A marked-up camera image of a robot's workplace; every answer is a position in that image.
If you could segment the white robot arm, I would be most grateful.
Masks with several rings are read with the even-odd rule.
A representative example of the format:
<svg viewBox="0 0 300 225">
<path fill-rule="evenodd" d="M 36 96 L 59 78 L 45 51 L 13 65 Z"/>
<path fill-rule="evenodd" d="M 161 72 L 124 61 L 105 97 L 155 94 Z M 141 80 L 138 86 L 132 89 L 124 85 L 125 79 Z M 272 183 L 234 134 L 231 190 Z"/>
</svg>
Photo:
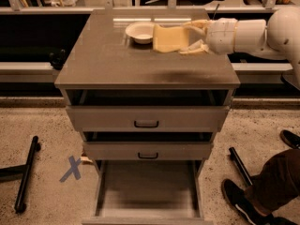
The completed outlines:
<svg viewBox="0 0 300 225">
<path fill-rule="evenodd" d="M 256 57 L 286 59 L 292 65 L 289 83 L 300 86 L 300 11 L 298 7 L 284 7 L 275 11 L 268 21 L 196 20 L 186 22 L 183 28 L 195 31 L 201 39 L 180 49 L 181 54 L 247 53 Z"/>
</svg>

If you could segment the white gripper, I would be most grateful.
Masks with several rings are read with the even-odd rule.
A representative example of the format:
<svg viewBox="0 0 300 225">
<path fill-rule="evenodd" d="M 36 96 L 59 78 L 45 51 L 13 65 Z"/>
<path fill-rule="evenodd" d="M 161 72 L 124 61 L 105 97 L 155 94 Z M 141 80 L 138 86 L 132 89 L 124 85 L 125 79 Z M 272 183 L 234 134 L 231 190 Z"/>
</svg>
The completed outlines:
<svg viewBox="0 0 300 225">
<path fill-rule="evenodd" d="M 206 35 L 206 45 L 202 39 L 181 49 L 181 54 L 208 53 L 209 49 L 218 54 L 231 54 L 234 52 L 234 36 L 237 25 L 236 19 L 221 18 L 218 20 L 194 20 L 182 24 L 184 28 L 191 29 L 200 36 Z"/>
</svg>

